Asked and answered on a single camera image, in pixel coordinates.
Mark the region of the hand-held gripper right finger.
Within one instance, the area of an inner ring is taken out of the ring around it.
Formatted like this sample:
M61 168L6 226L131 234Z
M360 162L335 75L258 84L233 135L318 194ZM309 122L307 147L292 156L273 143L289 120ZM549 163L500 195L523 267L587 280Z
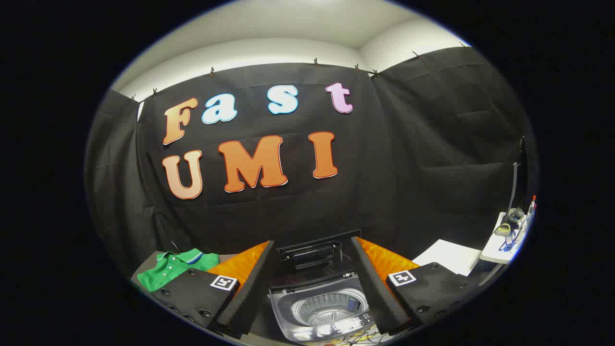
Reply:
M378 331L396 335L445 319L474 297L477 285L442 264L417 265L353 236L349 255Z

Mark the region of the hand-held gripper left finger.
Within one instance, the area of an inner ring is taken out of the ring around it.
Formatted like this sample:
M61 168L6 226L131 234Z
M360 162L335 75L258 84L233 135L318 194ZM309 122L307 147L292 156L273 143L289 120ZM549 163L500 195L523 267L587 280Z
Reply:
M268 292L275 262L274 241L254 246L209 270L183 262L184 270L171 275L182 261L178 255L158 260L160 276L171 280L158 285L152 297L198 329L240 339L249 333L260 301Z

